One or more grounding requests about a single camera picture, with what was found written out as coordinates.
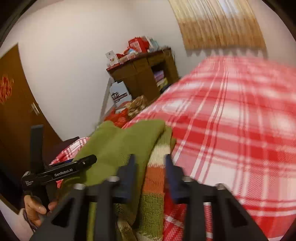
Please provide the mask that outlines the person's left hand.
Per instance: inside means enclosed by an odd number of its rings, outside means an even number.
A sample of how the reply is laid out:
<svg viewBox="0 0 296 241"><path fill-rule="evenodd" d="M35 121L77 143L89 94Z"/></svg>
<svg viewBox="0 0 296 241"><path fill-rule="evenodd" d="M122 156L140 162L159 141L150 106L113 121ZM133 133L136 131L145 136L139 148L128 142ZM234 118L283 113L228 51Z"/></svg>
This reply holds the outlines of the person's left hand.
<svg viewBox="0 0 296 241"><path fill-rule="evenodd" d="M36 227L42 224L45 216L49 216L58 204L58 200L56 199L50 202L46 208L35 197L30 195L26 195L23 200L27 218Z"/></svg>

